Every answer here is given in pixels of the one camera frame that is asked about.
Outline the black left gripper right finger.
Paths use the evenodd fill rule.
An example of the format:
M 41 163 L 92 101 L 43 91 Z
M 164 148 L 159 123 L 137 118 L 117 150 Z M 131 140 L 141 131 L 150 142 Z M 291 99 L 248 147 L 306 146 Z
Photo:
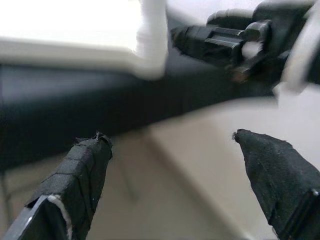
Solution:
M 320 172 L 287 141 L 239 129 L 245 171 L 280 240 L 320 238 Z

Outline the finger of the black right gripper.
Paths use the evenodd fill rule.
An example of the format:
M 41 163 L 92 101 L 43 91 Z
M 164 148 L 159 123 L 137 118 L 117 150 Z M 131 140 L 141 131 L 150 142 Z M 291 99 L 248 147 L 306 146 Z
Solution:
M 208 17 L 207 24 L 219 27 L 246 27 L 252 22 L 253 12 L 238 8 L 219 10 Z
M 237 66 L 244 61 L 243 30 L 217 25 L 179 26 L 171 30 L 174 48 L 183 55 L 220 66 Z

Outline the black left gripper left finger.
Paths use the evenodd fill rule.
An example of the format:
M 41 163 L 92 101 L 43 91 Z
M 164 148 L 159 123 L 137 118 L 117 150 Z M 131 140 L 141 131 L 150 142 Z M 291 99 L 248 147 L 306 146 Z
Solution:
M 111 159 L 112 143 L 106 135 L 79 138 L 26 202 L 7 239 L 86 239 Z

